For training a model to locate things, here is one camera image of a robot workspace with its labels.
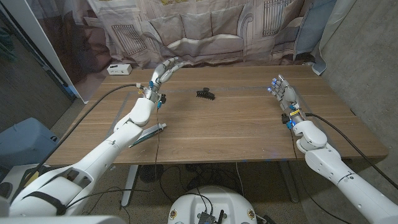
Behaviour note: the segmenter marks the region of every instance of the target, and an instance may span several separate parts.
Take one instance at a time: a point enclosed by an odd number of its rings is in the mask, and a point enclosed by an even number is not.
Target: white power strip
[[[107,68],[110,75],[129,75],[132,68],[130,64],[114,64]]]

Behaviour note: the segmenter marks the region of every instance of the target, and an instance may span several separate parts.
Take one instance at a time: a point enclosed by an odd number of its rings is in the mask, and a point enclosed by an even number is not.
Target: table leg
[[[125,189],[132,189],[133,188],[134,182],[136,180],[137,171],[138,171],[138,165],[131,165],[130,166],[129,175],[127,176]],[[121,202],[121,205],[123,207],[126,207],[126,206],[128,206],[130,204],[131,196],[132,196],[132,192],[131,191],[123,192],[122,202]]]
[[[280,171],[282,172],[282,175],[284,177],[287,190],[289,191],[290,200],[293,203],[298,203],[300,201],[299,194],[297,193],[296,185],[294,184],[294,179],[289,164],[287,163],[287,161],[279,161],[278,164],[280,167]]]

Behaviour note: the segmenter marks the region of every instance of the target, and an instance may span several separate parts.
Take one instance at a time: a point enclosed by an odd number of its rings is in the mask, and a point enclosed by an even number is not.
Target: gray wall
[[[328,64],[322,78],[389,149],[377,166],[398,182],[398,2],[357,0],[322,55]],[[397,190],[364,160],[348,165],[398,203]],[[315,197],[329,211],[351,223],[366,223],[335,187],[317,177],[309,184],[318,188]],[[340,223],[308,199],[303,207],[310,223]]]
[[[17,60],[0,57],[0,132],[30,117],[50,129],[71,101],[14,35],[12,40]]]

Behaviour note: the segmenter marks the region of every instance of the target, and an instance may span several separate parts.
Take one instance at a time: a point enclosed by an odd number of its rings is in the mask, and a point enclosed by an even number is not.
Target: white robotic arm
[[[99,178],[113,163],[119,153],[132,145],[142,133],[142,128],[155,109],[165,103],[165,95],[158,93],[162,83],[184,63],[177,57],[160,64],[152,76],[153,81],[144,88],[145,97],[139,98],[132,111],[117,123],[114,133],[95,147],[76,164],[51,170],[29,184],[14,199],[9,209],[11,217],[78,215],[87,199],[71,207],[68,204],[90,194]]]
[[[280,102],[283,123],[301,136],[296,145],[305,154],[307,165],[334,183],[370,223],[398,223],[398,206],[341,161],[325,133],[306,119],[294,89],[282,75],[273,79],[268,91]]]

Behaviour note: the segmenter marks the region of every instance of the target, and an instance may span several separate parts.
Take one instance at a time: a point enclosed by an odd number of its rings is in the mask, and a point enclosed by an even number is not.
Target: wooden table
[[[137,82],[147,85],[152,72],[134,70],[128,76],[109,76],[78,118],[112,88]],[[182,68],[160,89],[167,95],[167,102],[159,110],[159,122],[167,127],[160,134],[157,163],[295,159],[290,131],[281,123],[282,110],[266,90],[279,73],[296,89],[305,112],[318,114],[340,128],[365,155],[387,155],[380,141],[309,66]],[[203,87],[215,94],[214,101],[196,97],[196,91]],[[131,110],[138,97],[134,87],[109,95],[48,163],[79,161],[112,133],[113,125]],[[154,112],[147,127],[155,125],[156,119]],[[334,130],[321,121],[314,123],[325,130],[329,143],[342,157],[360,157]],[[114,163],[154,164],[156,150],[157,138],[152,138],[124,150]]]

